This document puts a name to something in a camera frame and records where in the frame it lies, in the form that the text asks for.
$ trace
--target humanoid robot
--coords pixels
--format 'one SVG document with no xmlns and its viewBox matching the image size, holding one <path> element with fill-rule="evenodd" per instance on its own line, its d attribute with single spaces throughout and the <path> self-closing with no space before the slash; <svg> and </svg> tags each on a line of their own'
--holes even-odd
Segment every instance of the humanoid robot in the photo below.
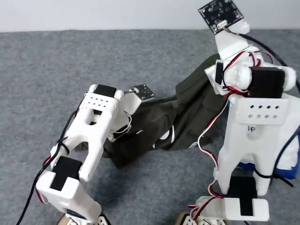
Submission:
<svg viewBox="0 0 300 225">
<path fill-rule="evenodd" d="M 299 132 L 300 100 L 283 93 L 295 86 L 296 72 L 267 46 L 263 45 L 267 50 L 264 52 L 247 42 L 246 39 L 250 39 L 258 43 L 245 35 L 249 25 L 231 0 L 214 0 L 199 12 L 215 35 L 220 55 L 205 73 L 215 94 L 225 95 L 226 102 L 193 145 L 198 144 L 216 165 L 215 179 L 208 187 L 211 196 L 201 197 L 195 205 L 190 205 L 190 215 L 185 215 L 179 224 L 268 221 L 268 202 L 258 196 L 267 193 L 280 157 L 289 143 L 297 141 L 294 137 Z M 282 65 L 267 63 L 263 54 L 272 61 L 275 56 Z M 129 91 L 92 85 L 38 172 L 30 196 L 36 189 L 42 202 L 49 202 L 65 213 L 67 225 L 110 224 L 100 204 L 84 191 L 81 182 L 92 179 L 105 140 L 114 142 L 126 134 L 140 104 L 153 98 L 154 93 L 145 85 Z M 216 158 L 201 146 L 200 140 L 228 105 L 225 142 Z M 291 137 L 287 138 L 287 146 L 278 141 L 283 133 Z M 68 157 L 82 142 L 88 143 L 89 148 L 85 161 Z M 253 157 L 253 177 L 232 177 L 233 170 L 245 156 Z M 215 181 L 221 194 L 213 189 Z M 21 223 L 29 202 L 30 198 L 17 224 Z"/>
</svg>

